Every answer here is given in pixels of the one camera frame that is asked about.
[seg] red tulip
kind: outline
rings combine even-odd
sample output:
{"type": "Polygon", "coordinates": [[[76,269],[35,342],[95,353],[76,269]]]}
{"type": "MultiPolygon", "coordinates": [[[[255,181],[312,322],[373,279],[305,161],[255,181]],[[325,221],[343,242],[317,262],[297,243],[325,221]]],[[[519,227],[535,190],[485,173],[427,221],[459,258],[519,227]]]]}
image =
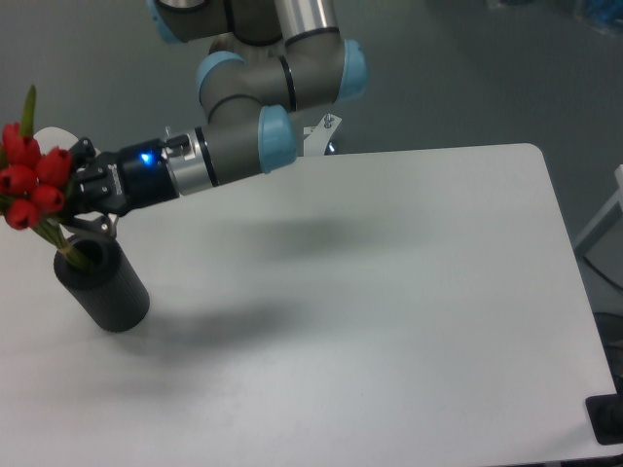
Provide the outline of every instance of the red tulip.
{"type": "Polygon", "coordinates": [[[35,171],[41,183],[60,188],[69,178],[71,153],[55,147],[37,163],[35,171]]]}
{"type": "Polygon", "coordinates": [[[41,214],[58,212],[65,204],[65,196],[52,185],[39,185],[30,195],[30,200],[41,214]]]}
{"type": "Polygon", "coordinates": [[[22,231],[37,225],[39,222],[39,211],[32,202],[20,198],[13,201],[13,204],[9,206],[5,219],[11,227],[22,231]]]}
{"type": "Polygon", "coordinates": [[[41,159],[39,143],[31,136],[19,136],[19,124],[5,125],[2,130],[2,141],[9,163],[21,163],[35,168],[41,159]]]}
{"type": "Polygon", "coordinates": [[[32,168],[15,164],[0,171],[0,193],[21,197],[37,186],[37,175],[32,168]]]}

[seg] white table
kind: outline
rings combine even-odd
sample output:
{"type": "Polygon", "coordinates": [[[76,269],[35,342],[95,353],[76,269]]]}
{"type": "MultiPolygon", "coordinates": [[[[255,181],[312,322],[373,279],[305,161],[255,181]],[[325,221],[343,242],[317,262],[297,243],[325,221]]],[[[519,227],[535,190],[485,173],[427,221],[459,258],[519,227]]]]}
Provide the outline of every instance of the white table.
{"type": "Polygon", "coordinates": [[[100,331],[0,229],[0,465],[469,467],[615,455],[530,145],[309,158],[131,213],[148,317],[100,331]]]}

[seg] robotic arm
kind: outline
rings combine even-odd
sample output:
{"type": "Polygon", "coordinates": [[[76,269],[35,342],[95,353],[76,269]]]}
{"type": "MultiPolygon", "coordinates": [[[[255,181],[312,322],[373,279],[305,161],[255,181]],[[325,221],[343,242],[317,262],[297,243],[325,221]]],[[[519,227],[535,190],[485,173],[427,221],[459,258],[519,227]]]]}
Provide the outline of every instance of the robotic arm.
{"type": "MultiPolygon", "coordinates": [[[[259,62],[232,52],[210,54],[197,73],[206,126],[97,157],[91,142],[81,140],[72,148],[79,190],[72,214],[97,211],[116,218],[268,174],[297,157],[288,112],[351,100],[365,91],[364,55],[355,41],[342,39],[332,0],[147,3],[167,42],[231,32],[249,48],[283,41],[284,53],[259,62]]],[[[79,223],[74,220],[73,227],[79,223]]],[[[108,227],[110,234],[114,229],[108,227]]]]}

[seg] gray floor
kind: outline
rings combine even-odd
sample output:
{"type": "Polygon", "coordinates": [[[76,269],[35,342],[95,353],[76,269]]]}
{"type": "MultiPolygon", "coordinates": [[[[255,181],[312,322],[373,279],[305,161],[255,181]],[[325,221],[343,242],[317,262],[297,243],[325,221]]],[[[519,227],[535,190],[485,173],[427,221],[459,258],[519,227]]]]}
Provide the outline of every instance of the gray floor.
{"type": "MultiPolygon", "coordinates": [[[[144,2],[0,0],[0,122],[30,82],[37,126],[116,149],[203,122],[195,71],[209,42],[172,47],[144,2]]],[[[488,11],[483,0],[337,0],[371,70],[345,119],[340,152],[530,142],[550,168],[570,235],[615,190],[623,162],[623,37],[600,35],[550,3],[488,11]]],[[[326,111],[305,115],[313,125],[326,111]]],[[[623,229],[592,253],[623,282],[623,229]]],[[[623,299],[586,273],[594,310],[623,299]]]]}

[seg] black cylinder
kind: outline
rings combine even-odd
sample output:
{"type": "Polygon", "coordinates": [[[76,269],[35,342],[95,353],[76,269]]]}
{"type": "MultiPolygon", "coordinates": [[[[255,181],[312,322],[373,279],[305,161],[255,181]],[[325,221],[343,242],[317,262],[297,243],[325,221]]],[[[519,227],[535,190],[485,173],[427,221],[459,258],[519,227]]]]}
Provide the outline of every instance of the black cylinder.
{"type": "Polygon", "coordinates": [[[56,252],[55,274],[60,283],[105,331],[122,333],[147,314],[149,294],[117,241],[72,236],[69,241],[95,262],[84,274],[56,252]]]}

